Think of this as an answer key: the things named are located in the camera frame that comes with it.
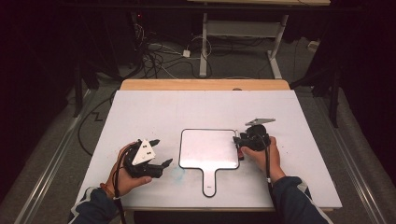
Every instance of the jacket sleeve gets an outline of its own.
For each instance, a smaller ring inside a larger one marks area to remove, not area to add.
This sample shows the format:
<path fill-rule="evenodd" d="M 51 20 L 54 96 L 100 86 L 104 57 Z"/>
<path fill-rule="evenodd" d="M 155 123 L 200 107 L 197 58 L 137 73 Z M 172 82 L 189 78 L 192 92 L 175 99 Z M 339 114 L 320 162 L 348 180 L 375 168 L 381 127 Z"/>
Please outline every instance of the jacket sleeve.
<path fill-rule="evenodd" d="M 88 188 L 79 203 L 70 210 L 68 223 L 109 223 L 117 214 L 117 206 L 100 188 Z"/>
<path fill-rule="evenodd" d="M 285 176 L 273 186 L 276 208 L 286 224 L 332 223 L 312 201 L 305 182 L 296 176 Z"/>

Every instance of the dark background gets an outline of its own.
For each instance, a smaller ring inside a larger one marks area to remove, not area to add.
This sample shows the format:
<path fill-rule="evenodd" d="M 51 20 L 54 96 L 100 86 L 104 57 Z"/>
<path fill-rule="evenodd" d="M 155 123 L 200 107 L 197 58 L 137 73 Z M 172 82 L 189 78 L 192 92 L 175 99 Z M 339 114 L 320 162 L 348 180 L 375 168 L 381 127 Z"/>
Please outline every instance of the dark background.
<path fill-rule="evenodd" d="M 76 11 L 57 8 L 54 2 L 19 0 L 2 1 L 0 5 L 1 200 L 48 125 L 66 106 L 65 97 L 73 87 L 77 62 L 84 80 L 95 88 L 95 71 L 116 77 L 117 65 L 127 64 L 134 57 L 134 36 L 126 13 L 90 11 L 81 17 Z M 396 18 L 390 4 L 391 1 L 332 1 L 334 6 L 362 5 L 367 10 L 337 16 L 331 22 L 323 15 L 292 15 L 284 39 L 321 38 L 307 76 L 338 59 L 341 87 L 353 114 L 395 183 L 392 155 L 396 144 Z M 189 43 L 191 34 L 200 32 L 199 14 L 170 13 L 166 20 L 164 14 L 167 13 L 142 15 L 149 29 L 181 44 Z M 165 23 L 169 25 L 167 29 L 163 28 Z M 321 94 L 325 94 L 331 86 L 332 70 L 322 73 L 307 84 L 320 86 Z"/>

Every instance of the white desk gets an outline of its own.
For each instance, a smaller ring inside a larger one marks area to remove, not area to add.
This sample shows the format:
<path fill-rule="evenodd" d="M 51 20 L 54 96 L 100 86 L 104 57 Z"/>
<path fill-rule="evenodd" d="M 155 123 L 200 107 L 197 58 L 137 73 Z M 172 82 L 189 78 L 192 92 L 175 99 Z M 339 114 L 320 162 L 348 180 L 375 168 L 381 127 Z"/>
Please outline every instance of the white desk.
<path fill-rule="evenodd" d="M 328 6 L 330 0 L 189 0 L 193 2 L 211 3 L 236 3 L 236 4 L 264 4 L 282 6 L 306 6 L 319 7 Z M 252 36 L 273 37 L 275 39 L 272 50 L 267 51 L 268 63 L 271 65 L 274 78 L 281 79 L 282 75 L 276 62 L 276 54 L 286 28 L 289 15 L 283 15 L 280 22 L 258 22 L 258 21 L 210 21 L 207 13 L 204 13 L 202 31 L 202 53 L 200 61 L 200 77 L 206 77 L 207 69 L 207 36 L 208 35 L 230 35 L 230 36 Z"/>
<path fill-rule="evenodd" d="M 134 210 L 266 211 L 273 205 L 263 174 L 246 158 L 236 170 L 217 171 L 217 193 L 207 198 L 202 173 L 178 165 L 180 135 L 186 128 L 243 132 L 246 121 L 275 118 L 265 125 L 276 137 L 281 165 L 309 185 L 323 209 L 341 202 L 309 130 L 294 91 L 118 91 L 77 200 L 87 187 L 106 181 L 119 150 L 137 138 L 160 139 L 154 148 L 163 176 L 122 198 Z"/>

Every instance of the hand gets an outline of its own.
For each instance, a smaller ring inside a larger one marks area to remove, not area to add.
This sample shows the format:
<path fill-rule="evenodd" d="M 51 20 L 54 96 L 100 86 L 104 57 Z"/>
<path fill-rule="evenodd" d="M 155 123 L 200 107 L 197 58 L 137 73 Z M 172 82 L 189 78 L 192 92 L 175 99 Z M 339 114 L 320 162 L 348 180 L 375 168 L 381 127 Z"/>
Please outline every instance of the hand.
<path fill-rule="evenodd" d="M 117 158 L 116 163 L 113 165 L 113 168 L 111 169 L 110 175 L 108 177 L 108 180 L 106 182 L 106 187 L 114 194 L 115 190 L 114 190 L 114 185 L 113 185 L 113 175 L 117 170 L 117 163 L 120 159 L 120 156 L 122 154 L 122 152 L 124 150 L 126 150 L 126 148 L 128 148 L 128 146 L 133 145 L 134 143 L 131 143 L 127 146 L 125 146 L 123 149 L 120 150 L 119 156 Z M 147 183 L 151 182 L 151 177 L 150 176 L 142 176 L 139 178 L 133 178 L 131 177 L 127 171 L 125 170 L 125 168 L 120 168 L 119 170 L 119 192 L 120 192 L 120 196 L 123 196 L 127 193 L 129 193 L 132 189 L 145 185 Z"/>
<path fill-rule="evenodd" d="M 276 139 L 273 136 L 270 136 L 270 140 L 271 140 L 271 145 L 269 146 L 270 177 L 271 177 L 271 182 L 274 184 L 278 179 L 285 176 L 285 173 L 283 172 L 282 168 L 280 168 L 280 156 L 279 156 L 279 150 L 277 149 L 276 146 Z M 264 173 L 266 172 L 265 169 L 266 159 L 265 159 L 264 150 L 254 151 L 249 147 L 241 147 L 241 150 L 244 154 L 251 157 Z"/>

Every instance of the white table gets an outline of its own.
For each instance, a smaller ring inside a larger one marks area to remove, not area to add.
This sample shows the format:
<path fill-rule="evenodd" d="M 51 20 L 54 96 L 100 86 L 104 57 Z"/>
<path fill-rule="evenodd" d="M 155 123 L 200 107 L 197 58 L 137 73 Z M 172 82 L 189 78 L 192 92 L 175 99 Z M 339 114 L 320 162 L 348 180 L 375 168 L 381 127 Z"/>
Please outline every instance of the white table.
<path fill-rule="evenodd" d="M 268 211 L 273 209 L 264 175 L 249 158 L 236 170 L 217 171 L 217 193 L 202 192 L 202 172 L 178 165 L 180 135 L 186 128 L 232 129 L 245 122 L 275 118 L 265 125 L 276 137 L 287 175 L 304 179 L 322 209 L 342 207 L 326 165 L 294 91 L 118 91 L 92 156 L 77 200 L 84 190 L 107 180 L 119 150 L 138 138 L 160 139 L 154 147 L 163 176 L 122 198 L 126 209 Z"/>

